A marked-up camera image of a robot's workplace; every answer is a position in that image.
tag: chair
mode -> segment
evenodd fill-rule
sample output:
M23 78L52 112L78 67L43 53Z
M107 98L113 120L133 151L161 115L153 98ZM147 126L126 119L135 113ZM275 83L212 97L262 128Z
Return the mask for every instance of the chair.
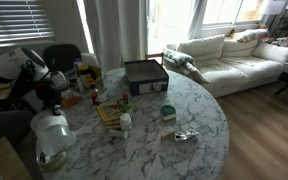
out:
M163 61L164 61L164 53L156 53L156 54L145 54L145 59L150 60L150 59L156 59L157 62L160 61L160 65L163 66Z
M81 58L81 52L73 44L58 44L47 47L43 58L51 72L62 71L63 74L69 74L74 71L74 59Z

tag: marble table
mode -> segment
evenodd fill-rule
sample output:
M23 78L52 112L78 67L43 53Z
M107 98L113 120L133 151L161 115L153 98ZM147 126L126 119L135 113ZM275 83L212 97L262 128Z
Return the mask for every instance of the marble table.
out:
M68 162L56 172L42 172L45 179L215 179L229 146L225 115L216 100L199 84L167 71L165 92L130 96L138 109L133 112L132 131L126 140L110 137L96 107L86 92L71 108L63 108L77 143L67 149ZM123 68L105 74L102 102L129 92ZM177 120L162 121L160 109L172 105ZM187 141L161 140L173 126L176 132L196 130Z

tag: green lid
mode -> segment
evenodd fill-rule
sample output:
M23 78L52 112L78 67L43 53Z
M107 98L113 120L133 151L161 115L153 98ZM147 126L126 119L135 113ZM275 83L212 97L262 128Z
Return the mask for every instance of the green lid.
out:
M165 105L165 106L163 106L161 108L161 113L164 116L169 116L169 115L172 115L172 114L176 114L176 111L175 111L175 108L173 106Z

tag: cardboard box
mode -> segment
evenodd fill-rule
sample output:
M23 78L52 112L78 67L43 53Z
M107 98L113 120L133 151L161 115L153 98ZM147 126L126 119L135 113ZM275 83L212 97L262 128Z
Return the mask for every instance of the cardboard box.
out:
M167 91L169 76L156 60L125 62L131 95Z

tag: window blinds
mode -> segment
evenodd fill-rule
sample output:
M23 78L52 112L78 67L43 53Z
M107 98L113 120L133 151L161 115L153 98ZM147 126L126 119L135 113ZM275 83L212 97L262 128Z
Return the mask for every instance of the window blinds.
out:
M54 38L40 0L0 0L0 44Z

